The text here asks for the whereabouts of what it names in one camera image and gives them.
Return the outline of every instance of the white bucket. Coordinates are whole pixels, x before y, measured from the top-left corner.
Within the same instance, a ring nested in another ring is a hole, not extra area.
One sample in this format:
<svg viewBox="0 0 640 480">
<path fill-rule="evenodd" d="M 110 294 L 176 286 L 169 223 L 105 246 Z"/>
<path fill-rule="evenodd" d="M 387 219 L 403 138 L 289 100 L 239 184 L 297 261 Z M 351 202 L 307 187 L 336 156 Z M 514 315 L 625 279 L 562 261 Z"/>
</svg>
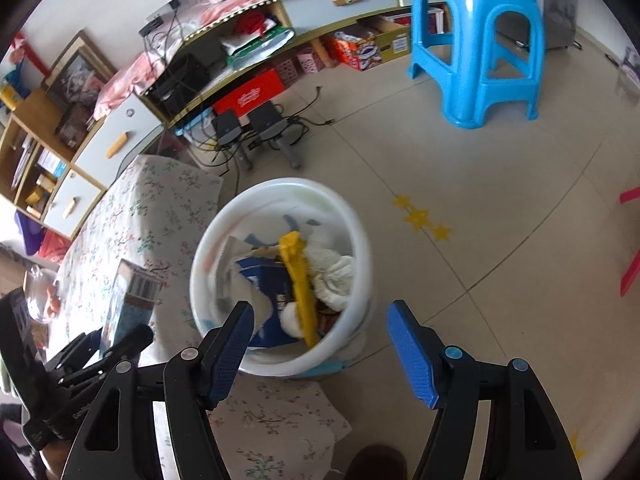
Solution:
<svg viewBox="0 0 640 480">
<path fill-rule="evenodd" d="M 213 219 L 196 250 L 191 267 L 191 308 L 198 330 L 205 335 L 219 326 L 213 304 L 220 254 L 229 236 L 249 243 L 273 245 L 291 230 L 313 231 L 314 238 L 340 254 L 354 256 L 354 279 L 349 304 L 322 340 L 308 350 L 304 343 L 271 349 L 250 349 L 240 370 L 273 377 L 305 374 L 328 359 L 353 358 L 362 348 L 362 328 L 372 297 L 369 240 L 355 211 L 335 191 L 303 178 L 278 178 L 258 184 L 235 197 Z"/>
</svg>

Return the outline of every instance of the floor tile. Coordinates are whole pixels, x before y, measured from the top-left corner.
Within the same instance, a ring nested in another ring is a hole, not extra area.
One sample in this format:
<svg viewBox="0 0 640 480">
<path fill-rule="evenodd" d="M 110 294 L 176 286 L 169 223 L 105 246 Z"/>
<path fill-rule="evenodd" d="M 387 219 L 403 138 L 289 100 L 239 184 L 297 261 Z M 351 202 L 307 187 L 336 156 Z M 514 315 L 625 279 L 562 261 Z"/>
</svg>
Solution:
<svg viewBox="0 0 640 480">
<path fill-rule="evenodd" d="M 500 263 L 580 175 L 551 134 L 509 114 L 463 130 L 427 81 L 339 121 L 341 136 L 397 194 L 452 228 L 438 242 L 465 286 Z"/>
<path fill-rule="evenodd" d="M 300 170 L 278 156 L 244 178 L 240 190 L 272 178 L 299 176 L 331 187 L 355 209 L 372 247 L 377 306 L 363 357 L 389 343 L 384 307 L 391 301 L 404 299 L 424 321 L 464 293 L 431 241 L 402 221 L 406 213 L 392 205 L 393 194 L 335 130 L 327 127 L 295 150 L 303 161 Z M 223 193 L 222 203 L 229 199 L 229 192 Z"/>
<path fill-rule="evenodd" d="M 612 130 L 584 170 L 634 250 L 640 249 L 640 200 L 620 204 L 620 193 L 640 186 L 640 117 L 635 128 Z"/>
<path fill-rule="evenodd" d="M 466 295 L 435 316 L 429 325 L 445 344 L 460 345 L 478 360 L 504 362 L 494 336 Z M 353 428 L 336 446 L 335 468 L 345 471 L 354 455 L 369 444 L 387 444 L 404 454 L 410 474 L 415 470 L 435 412 L 414 397 L 392 346 L 322 380 L 321 386 Z M 469 479 L 478 477 L 482 462 L 488 421 L 486 406 L 482 406 L 478 419 L 466 476 Z"/>
<path fill-rule="evenodd" d="M 625 129 L 638 111 L 616 92 L 618 71 L 587 41 L 545 56 L 538 123 L 554 134 L 583 170 L 605 136 Z"/>
<path fill-rule="evenodd" d="M 422 74 L 409 79 L 406 70 L 410 56 L 389 61 L 364 72 L 339 64 L 317 74 L 303 75 L 292 89 L 307 103 L 316 96 L 316 87 L 322 87 L 322 97 L 313 105 L 325 119 L 340 120 L 380 99 L 409 88 L 429 76 Z"/>
<path fill-rule="evenodd" d="M 640 286 L 620 298 L 630 251 L 609 209 L 581 177 L 562 203 L 503 264 L 470 292 L 506 355 L 535 370 L 567 434 L 596 428 L 614 441 L 637 430 Z M 612 415 L 629 413 L 620 421 Z M 580 462 L 611 466 L 597 440 Z"/>
</svg>

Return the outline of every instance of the floral tablecloth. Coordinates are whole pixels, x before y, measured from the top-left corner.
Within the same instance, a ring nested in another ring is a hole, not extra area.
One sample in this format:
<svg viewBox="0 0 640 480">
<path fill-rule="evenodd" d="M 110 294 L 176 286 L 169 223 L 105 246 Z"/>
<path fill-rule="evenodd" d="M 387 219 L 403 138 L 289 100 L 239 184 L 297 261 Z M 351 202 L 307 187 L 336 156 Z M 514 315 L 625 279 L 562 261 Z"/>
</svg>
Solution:
<svg viewBox="0 0 640 480">
<path fill-rule="evenodd" d="M 100 200 L 58 271 L 62 311 L 50 325 L 48 356 L 103 326 L 111 283 L 125 258 L 163 280 L 140 366 L 167 361 L 201 336 L 191 315 L 193 255 L 215 216 L 222 179 L 160 156 L 138 156 Z M 154 406 L 165 480 L 177 479 L 162 403 Z M 209 414 L 231 478 L 320 480 L 350 427 L 313 382 L 239 374 Z"/>
</svg>

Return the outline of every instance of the picture frame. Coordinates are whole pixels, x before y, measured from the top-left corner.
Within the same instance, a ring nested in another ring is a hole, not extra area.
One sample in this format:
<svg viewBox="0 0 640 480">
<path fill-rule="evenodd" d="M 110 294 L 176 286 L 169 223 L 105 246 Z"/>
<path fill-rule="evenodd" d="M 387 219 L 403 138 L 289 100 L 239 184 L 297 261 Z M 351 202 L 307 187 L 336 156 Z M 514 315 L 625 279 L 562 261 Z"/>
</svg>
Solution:
<svg viewBox="0 0 640 480">
<path fill-rule="evenodd" d="M 100 90 L 115 73 L 115 67 L 80 30 L 53 63 L 42 87 L 62 109 L 81 103 L 93 111 Z"/>
</svg>

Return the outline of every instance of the speaker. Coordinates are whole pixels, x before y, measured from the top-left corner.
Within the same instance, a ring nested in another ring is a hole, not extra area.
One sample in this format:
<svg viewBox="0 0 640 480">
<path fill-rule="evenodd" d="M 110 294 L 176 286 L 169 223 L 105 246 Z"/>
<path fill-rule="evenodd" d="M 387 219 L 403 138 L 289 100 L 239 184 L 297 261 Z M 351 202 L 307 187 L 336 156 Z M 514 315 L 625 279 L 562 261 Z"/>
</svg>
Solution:
<svg viewBox="0 0 640 480">
<path fill-rule="evenodd" d="M 172 60 L 146 95 L 168 117 L 179 114 L 210 81 L 209 71 L 195 56 Z"/>
</svg>

